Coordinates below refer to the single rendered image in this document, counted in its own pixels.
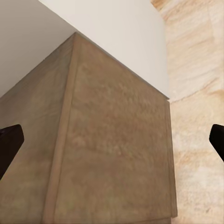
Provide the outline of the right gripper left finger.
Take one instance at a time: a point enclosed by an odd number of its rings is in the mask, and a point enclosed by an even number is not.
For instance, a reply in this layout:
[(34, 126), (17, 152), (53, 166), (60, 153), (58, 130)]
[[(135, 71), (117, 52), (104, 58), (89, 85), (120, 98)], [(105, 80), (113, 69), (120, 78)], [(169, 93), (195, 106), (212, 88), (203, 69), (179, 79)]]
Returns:
[(20, 124), (0, 129), (0, 180), (24, 142)]

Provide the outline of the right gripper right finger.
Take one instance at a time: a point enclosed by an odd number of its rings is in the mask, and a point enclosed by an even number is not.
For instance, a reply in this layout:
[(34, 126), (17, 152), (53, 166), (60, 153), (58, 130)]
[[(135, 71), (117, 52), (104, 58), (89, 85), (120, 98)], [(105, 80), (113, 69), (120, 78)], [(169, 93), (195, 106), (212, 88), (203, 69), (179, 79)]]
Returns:
[(224, 126), (214, 124), (209, 140), (224, 162)]

